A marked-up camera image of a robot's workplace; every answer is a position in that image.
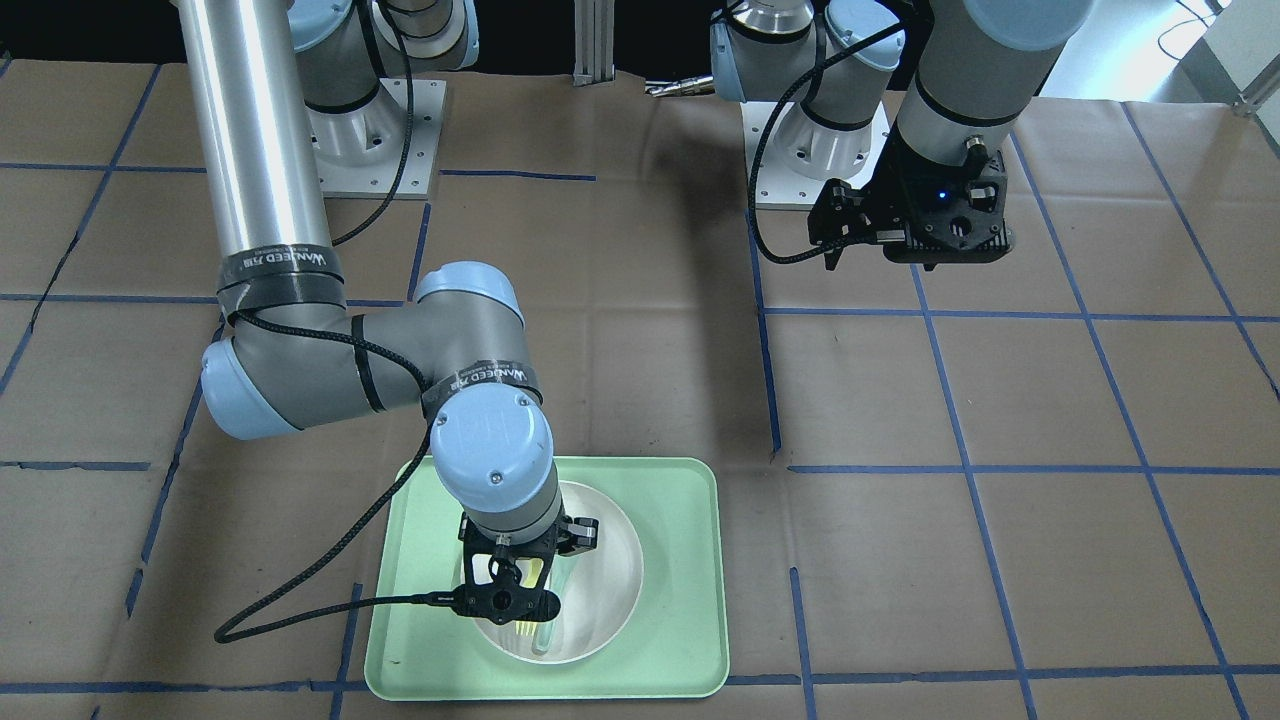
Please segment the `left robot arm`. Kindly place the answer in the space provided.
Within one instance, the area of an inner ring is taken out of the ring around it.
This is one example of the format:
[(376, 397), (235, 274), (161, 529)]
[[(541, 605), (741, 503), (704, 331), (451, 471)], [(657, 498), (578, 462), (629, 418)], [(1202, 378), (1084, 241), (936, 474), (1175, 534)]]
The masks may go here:
[(772, 102), (748, 164), (759, 233), (767, 158), (820, 183), (809, 249), (778, 265), (874, 245), (932, 269), (1014, 246), (1001, 149), (1083, 27), (1091, 1), (728, 1), (710, 19), (716, 92)]

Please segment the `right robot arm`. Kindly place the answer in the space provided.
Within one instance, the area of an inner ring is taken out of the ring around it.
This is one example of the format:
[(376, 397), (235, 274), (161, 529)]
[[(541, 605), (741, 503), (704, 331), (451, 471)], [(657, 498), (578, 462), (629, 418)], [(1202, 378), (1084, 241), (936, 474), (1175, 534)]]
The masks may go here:
[(408, 594), (497, 625), (547, 623), (559, 556), (596, 547), (572, 518), (509, 279), (485, 263), (428, 273), (411, 304), (352, 316), (332, 245), (293, 38), (282, 1), (178, 3), (221, 245), (230, 337), (201, 384), (238, 439), (284, 436), (417, 404), (431, 457), (463, 511), (463, 555), (488, 556), (452, 591)]

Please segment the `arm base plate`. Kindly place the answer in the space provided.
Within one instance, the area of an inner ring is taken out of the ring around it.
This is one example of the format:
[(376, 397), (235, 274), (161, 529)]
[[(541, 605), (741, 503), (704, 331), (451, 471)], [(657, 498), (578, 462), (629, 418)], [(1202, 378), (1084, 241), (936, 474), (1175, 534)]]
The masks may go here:
[(877, 105), (869, 126), (851, 133), (814, 126), (803, 114), (794, 123), (780, 119), (758, 172), (756, 206), (805, 211), (833, 177), (855, 190), (864, 187), (874, 174), (888, 133), (883, 102)]
[(308, 109), (323, 196), (429, 200), (445, 119), (447, 82), (392, 79), (372, 101), (342, 114)]

